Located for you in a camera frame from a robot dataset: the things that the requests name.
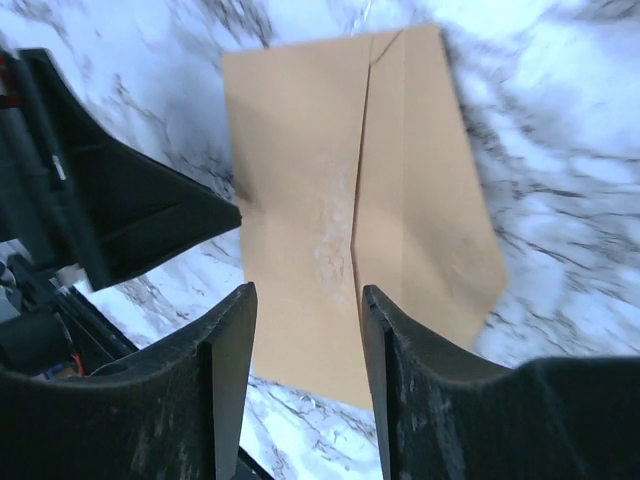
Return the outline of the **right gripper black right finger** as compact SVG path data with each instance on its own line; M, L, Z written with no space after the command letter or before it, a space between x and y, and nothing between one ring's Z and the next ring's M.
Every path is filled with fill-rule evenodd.
M635 479L639 361L510 369L405 314L374 285L361 335L387 479Z

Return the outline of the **brown paper envelope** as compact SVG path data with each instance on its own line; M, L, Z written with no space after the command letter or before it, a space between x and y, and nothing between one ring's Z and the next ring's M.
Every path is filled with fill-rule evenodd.
M257 375L372 406L362 290L470 348L506 286L434 24L227 54Z

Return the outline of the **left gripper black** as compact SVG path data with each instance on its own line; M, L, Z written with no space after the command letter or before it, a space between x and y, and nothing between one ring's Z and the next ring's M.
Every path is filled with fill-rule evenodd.
M1 263L2 367L96 375L134 352L58 278L60 258L100 290L240 224L231 202L107 133L46 49L1 53L1 239L23 247Z

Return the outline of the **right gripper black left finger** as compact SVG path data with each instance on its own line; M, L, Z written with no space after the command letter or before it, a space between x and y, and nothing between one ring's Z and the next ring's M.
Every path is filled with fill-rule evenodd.
M257 317L251 283L84 377L1 373L5 479L254 479L240 448Z

